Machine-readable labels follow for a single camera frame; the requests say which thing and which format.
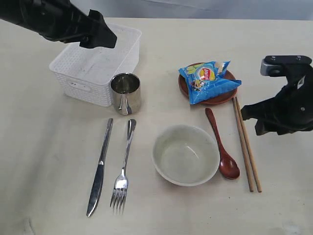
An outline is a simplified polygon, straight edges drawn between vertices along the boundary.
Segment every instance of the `wooden spoon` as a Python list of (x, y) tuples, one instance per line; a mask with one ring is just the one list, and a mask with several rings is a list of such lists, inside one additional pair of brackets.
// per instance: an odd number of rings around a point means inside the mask
[(219, 146), (220, 158), (221, 158), (220, 165), (219, 165), (220, 172), (224, 177), (230, 180), (237, 179), (240, 175), (240, 170), (235, 160), (232, 159), (232, 157), (226, 152), (226, 150), (224, 149), (222, 145), (222, 141), (220, 138), (219, 131), (217, 129), (217, 124), (214, 118), (214, 114), (210, 108), (205, 109), (205, 114), (211, 123), (211, 126), (213, 128), (213, 131), (216, 137), (217, 144)]

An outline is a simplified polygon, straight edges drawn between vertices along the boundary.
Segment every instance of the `gray wall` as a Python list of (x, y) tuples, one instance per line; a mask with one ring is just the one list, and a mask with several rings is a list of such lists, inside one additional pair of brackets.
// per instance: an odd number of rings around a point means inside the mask
[(313, 0), (71, 0), (104, 17), (313, 20)]

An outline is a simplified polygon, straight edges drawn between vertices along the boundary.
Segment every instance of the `table knife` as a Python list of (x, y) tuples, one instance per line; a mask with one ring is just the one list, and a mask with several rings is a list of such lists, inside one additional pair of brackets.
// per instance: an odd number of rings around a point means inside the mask
[(104, 162), (105, 162), (107, 149), (109, 145), (112, 125), (113, 125), (113, 118), (110, 118), (107, 124), (106, 134), (104, 136), (104, 141), (103, 141), (103, 145), (101, 149), (101, 154), (100, 154), (100, 159), (99, 159), (96, 175), (94, 177), (92, 188), (91, 188), (87, 214), (86, 214), (87, 217), (90, 217), (94, 213), (94, 211), (97, 208), (99, 199), (100, 199), (102, 185), (103, 185), (103, 178), (104, 178)]

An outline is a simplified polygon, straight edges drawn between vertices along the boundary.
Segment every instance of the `lay's logo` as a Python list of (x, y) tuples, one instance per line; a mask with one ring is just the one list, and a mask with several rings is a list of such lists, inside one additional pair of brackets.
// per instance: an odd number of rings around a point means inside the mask
[(213, 81), (213, 80), (215, 80), (214, 72), (212, 72), (210, 69), (203, 68), (200, 71), (200, 79), (201, 80)]

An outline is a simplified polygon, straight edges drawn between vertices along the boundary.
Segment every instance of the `bowl rim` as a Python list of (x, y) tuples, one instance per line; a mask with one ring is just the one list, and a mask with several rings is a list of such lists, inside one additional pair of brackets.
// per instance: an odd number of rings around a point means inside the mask
[[(205, 136), (208, 137), (208, 140), (209, 142), (211, 142), (212, 146), (214, 146), (214, 148), (216, 148), (216, 156), (218, 158), (218, 164), (215, 166), (215, 170), (210, 174), (208, 175), (205, 179), (201, 180), (201, 181), (198, 181), (198, 182), (194, 182), (194, 183), (182, 183), (182, 182), (178, 182), (178, 181), (175, 181), (169, 177), (167, 177), (163, 172), (162, 170), (158, 167), (158, 165), (156, 164), (155, 162), (155, 149), (156, 149), (156, 145), (157, 145), (157, 141), (159, 140), (159, 138), (161, 138), (166, 132), (169, 132), (169, 131), (173, 131), (174, 129), (176, 128), (180, 128), (180, 127), (183, 127), (183, 128), (191, 128), (191, 129), (197, 129), (198, 131), (202, 132)], [(209, 135), (206, 131), (204, 131), (203, 129), (197, 127), (197, 126), (191, 126), (191, 125), (186, 125), (186, 124), (177, 124), (177, 125), (172, 125), (172, 126), (169, 126), (167, 127), (166, 129), (164, 129), (161, 133), (158, 134), (156, 140), (155, 140), (155, 143), (154, 143), (154, 146), (153, 146), (153, 151), (152, 151), (152, 162), (153, 162), (153, 165), (155, 166), (155, 169), (156, 171), (164, 178), (166, 179), (167, 181), (175, 184), (175, 185), (179, 185), (179, 186), (186, 186), (186, 187), (191, 187), (191, 186), (197, 186), (197, 185), (201, 185), (201, 184), (204, 184), (205, 182), (209, 181), (210, 179), (212, 179), (212, 177), (216, 174), (216, 172), (218, 171), (219, 169), (219, 165), (220, 165), (220, 152), (219, 152), (219, 149), (218, 149), (218, 146), (216, 144), (216, 141), (212, 138), (211, 135)]]

